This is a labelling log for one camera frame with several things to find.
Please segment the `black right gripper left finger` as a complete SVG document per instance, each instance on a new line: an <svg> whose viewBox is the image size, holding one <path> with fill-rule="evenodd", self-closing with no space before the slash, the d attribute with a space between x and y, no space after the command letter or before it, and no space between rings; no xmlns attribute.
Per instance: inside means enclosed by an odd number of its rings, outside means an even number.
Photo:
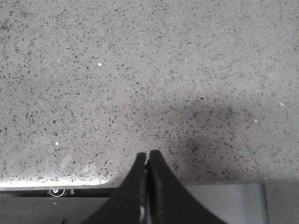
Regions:
<svg viewBox="0 0 299 224"><path fill-rule="evenodd" d="M145 224L147 208L146 154L138 153L132 168L111 197L84 224Z"/></svg>

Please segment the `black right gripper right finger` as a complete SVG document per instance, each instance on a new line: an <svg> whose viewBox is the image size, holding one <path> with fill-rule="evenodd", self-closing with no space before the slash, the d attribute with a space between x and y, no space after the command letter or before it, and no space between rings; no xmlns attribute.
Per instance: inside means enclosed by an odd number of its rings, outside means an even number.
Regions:
<svg viewBox="0 0 299 224"><path fill-rule="evenodd" d="M153 224L223 224L175 177L159 150L147 162L150 216Z"/></svg>

